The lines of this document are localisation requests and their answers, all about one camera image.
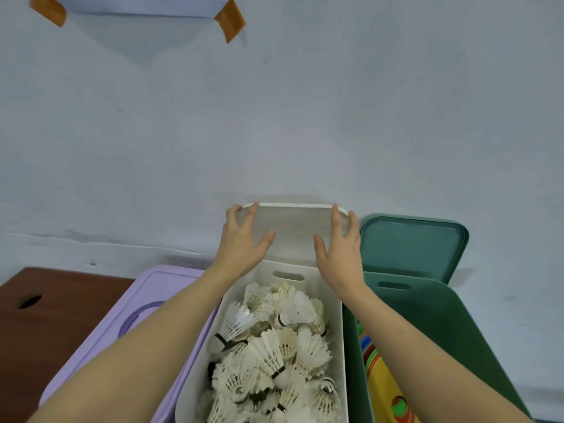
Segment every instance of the green storage bin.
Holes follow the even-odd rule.
[[[529,415],[458,295],[447,286],[468,231],[452,221],[375,215],[363,223],[364,280],[440,348]],[[373,423],[357,322],[343,305],[349,421]]]

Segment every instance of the purple lid handle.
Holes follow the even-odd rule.
[[[164,301],[153,301],[152,303],[147,303],[146,305],[142,305],[137,310],[135,310],[132,314],[130,314],[126,320],[123,321],[123,324],[120,327],[120,331],[117,333],[117,338],[122,337],[133,325],[133,322],[139,317],[141,313],[145,310],[148,310],[153,307],[160,307]]]

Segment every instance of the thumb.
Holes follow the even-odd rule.
[[[272,245],[272,242],[274,241],[275,235],[276,235],[276,232],[274,230],[269,230],[264,235],[264,237],[262,238],[260,243],[257,245],[256,249],[262,255],[263,258],[266,255],[266,252],[268,251],[268,249],[270,248],[270,245]]]
[[[314,235],[314,248],[318,269],[321,270],[321,268],[327,263],[327,250],[325,248],[323,238],[317,234]]]

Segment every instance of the left forearm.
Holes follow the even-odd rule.
[[[77,371],[30,421],[150,421],[235,280],[212,266]]]

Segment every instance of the pile of shuttlecocks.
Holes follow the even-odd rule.
[[[197,423],[341,423],[321,300],[286,283],[245,289],[208,341]]]

